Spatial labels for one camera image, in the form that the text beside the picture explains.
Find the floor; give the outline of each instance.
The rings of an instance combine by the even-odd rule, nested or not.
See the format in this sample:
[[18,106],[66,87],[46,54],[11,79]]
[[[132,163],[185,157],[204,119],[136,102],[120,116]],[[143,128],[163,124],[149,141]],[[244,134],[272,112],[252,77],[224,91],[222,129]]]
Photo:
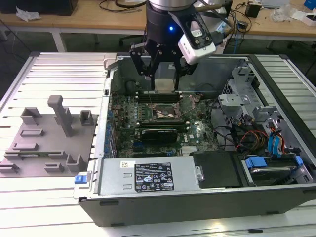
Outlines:
[[[31,49],[31,51],[56,52],[56,47],[50,33],[19,32],[18,37]],[[140,38],[128,39],[123,46],[119,46],[118,35],[99,35],[100,43],[94,43],[91,34],[63,34],[69,52],[127,52],[133,42]],[[23,66],[23,59],[28,58],[29,52],[24,45],[8,35],[6,42],[0,46],[0,99],[13,82]],[[236,53],[240,54],[286,54],[296,66],[305,73],[313,61],[316,60],[316,51],[311,48],[312,42],[294,42],[289,49],[287,41],[276,41],[272,49],[267,49],[266,40],[246,39],[237,47]],[[225,49],[224,53],[233,53],[235,43]],[[316,65],[309,71],[307,77],[316,84]]]

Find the blue release tab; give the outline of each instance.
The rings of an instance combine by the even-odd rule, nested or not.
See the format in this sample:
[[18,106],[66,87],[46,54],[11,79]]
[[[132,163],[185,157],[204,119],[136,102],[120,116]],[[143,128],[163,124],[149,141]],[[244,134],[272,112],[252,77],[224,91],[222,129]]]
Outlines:
[[268,166],[263,157],[249,157],[245,162],[248,168]]
[[268,151],[272,151],[272,142],[273,142],[273,133],[270,133],[269,140],[268,140]]
[[272,154],[276,155],[277,157],[281,157],[281,154],[278,153],[278,145],[280,143],[280,138],[276,137],[275,143],[273,145]]
[[296,157],[296,162],[297,162],[298,166],[301,166],[302,164],[304,164],[303,160],[302,160],[302,158],[300,156]]
[[75,176],[75,184],[86,184],[87,176],[86,175],[76,175]]

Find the blue drive latch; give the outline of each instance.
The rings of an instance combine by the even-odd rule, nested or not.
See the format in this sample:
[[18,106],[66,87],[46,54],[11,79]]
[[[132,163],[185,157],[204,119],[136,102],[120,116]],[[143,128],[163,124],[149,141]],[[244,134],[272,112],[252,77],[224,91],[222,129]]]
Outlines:
[[75,184],[86,184],[87,176],[86,175],[76,175],[75,176]]
[[249,157],[245,160],[246,165],[249,168],[254,167],[267,167],[267,163],[263,157]]

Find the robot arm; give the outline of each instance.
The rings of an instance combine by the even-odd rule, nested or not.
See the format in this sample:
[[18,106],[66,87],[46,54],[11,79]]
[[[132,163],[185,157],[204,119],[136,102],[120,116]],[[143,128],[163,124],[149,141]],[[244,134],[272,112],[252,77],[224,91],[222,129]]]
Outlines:
[[[201,58],[216,51],[222,43],[223,35],[209,32],[200,13],[194,8],[196,0],[148,0],[147,1],[147,39],[142,44],[133,45],[130,56],[137,72],[151,78],[155,88],[155,72],[160,62],[173,62],[176,84],[179,78],[192,74]],[[141,59],[143,50],[151,57],[145,65]],[[185,65],[180,59],[184,56]]]

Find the computer case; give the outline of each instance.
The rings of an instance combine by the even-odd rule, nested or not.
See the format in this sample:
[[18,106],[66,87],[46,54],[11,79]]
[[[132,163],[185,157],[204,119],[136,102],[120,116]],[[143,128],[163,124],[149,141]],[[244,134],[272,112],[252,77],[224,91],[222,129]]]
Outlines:
[[76,8],[78,0],[1,0],[1,13],[15,13],[16,6],[28,12],[70,16]]

